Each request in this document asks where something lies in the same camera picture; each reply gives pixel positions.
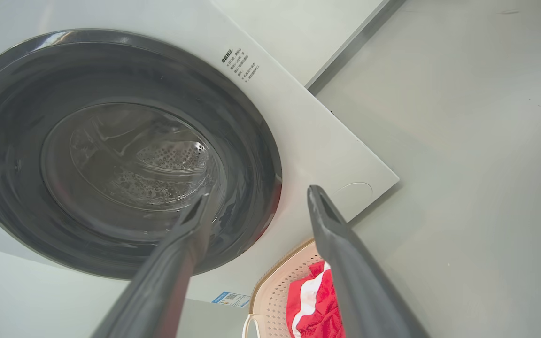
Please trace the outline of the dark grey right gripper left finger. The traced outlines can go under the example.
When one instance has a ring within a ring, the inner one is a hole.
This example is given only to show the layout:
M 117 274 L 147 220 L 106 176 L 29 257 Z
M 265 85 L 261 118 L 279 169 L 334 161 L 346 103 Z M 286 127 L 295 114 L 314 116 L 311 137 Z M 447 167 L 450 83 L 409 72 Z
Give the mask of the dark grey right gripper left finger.
M 205 257 L 212 194 L 201 192 L 159 242 L 92 338 L 176 338 L 191 276 Z

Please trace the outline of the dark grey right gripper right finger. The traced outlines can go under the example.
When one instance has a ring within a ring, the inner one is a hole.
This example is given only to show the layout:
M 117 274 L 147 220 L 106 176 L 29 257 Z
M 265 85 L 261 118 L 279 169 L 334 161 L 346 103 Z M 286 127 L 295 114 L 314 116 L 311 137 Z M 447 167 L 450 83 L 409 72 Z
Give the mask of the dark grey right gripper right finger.
M 331 266 L 347 338 L 430 338 L 384 270 L 318 185 L 307 190 L 314 239 Z

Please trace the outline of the cream perforated laundry basket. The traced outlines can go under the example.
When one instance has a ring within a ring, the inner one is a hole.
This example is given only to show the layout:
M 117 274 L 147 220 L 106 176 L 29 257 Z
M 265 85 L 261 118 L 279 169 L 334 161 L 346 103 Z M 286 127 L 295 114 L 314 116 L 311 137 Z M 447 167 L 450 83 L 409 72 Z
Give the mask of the cream perforated laundry basket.
M 242 338 L 291 338 L 286 319 L 291 282 L 309 274 L 309 266 L 325 261 L 309 240 L 288 253 L 254 287 Z

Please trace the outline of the red and white garment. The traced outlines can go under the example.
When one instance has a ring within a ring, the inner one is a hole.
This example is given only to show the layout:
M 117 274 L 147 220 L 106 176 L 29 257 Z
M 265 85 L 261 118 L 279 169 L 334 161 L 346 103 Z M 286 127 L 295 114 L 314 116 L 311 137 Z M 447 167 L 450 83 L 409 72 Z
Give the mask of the red and white garment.
M 291 338 L 346 338 L 330 265 L 319 261 L 290 283 L 286 307 Z

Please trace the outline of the blue QR code sticker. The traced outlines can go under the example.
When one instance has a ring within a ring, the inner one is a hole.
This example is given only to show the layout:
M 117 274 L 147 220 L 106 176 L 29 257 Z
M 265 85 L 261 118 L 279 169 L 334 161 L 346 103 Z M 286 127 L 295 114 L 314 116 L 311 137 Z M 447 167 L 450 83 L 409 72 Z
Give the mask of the blue QR code sticker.
M 233 292 L 222 292 L 218 297 L 216 297 L 212 303 L 221 304 L 231 307 L 244 308 L 249 305 L 251 296 L 233 293 Z

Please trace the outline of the round white filter cover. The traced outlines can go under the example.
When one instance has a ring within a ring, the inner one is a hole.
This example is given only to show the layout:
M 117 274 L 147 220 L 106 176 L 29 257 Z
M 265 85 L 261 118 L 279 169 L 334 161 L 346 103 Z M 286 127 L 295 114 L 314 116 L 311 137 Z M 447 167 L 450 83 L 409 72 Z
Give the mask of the round white filter cover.
M 340 208 L 365 209 L 372 200 L 373 188 L 365 182 L 356 182 L 341 187 L 331 198 Z

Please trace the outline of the white front-load washing machine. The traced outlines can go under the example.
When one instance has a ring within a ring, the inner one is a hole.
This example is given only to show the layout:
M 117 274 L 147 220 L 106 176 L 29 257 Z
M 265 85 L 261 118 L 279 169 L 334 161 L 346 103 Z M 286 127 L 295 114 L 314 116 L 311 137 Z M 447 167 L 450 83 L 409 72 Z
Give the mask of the white front-load washing machine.
M 190 300 L 212 302 L 222 292 L 252 297 L 258 280 L 311 237 L 305 196 L 310 185 L 322 186 L 331 197 L 341 187 L 365 182 L 373 188 L 373 203 L 399 181 L 211 0 L 0 0 L 0 54 L 33 37 L 37 37 L 36 47 L 53 47 L 77 29 L 127 31 L 190 52 L 251 99 L 275 139 L 283 173 L 281 194 L 272 202 L 272 219 L 264 222 L 264 233 L 247 241 L 238 257 L 194 276 L 187 289 Z M 249 83 L 223 69 L 220 59 L 230 47 L 257 56 L 261 67 Z

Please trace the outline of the black printed text label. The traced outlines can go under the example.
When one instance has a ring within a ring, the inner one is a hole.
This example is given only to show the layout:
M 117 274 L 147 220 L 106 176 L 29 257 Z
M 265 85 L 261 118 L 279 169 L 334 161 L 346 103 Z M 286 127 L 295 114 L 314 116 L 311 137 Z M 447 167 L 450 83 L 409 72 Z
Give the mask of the black printed text label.
M 243 83 L 249 83 L 261 67 L 256 55 L 238 47 L 228 48 L 220 62 L 228 74 Z

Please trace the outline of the grey wall trim strip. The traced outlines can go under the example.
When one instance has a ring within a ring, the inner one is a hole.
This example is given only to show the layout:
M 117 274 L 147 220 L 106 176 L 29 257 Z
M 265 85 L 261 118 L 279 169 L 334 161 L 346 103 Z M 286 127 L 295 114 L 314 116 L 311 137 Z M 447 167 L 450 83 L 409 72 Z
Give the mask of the grey wall trim strip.
M 382 26 L 407 0 L 381 0 L 378 7 L 350 35 L 346 42 L 329 58 L 324 66 L 306 84 L 313 96 L 320 91 L 348 64 Z

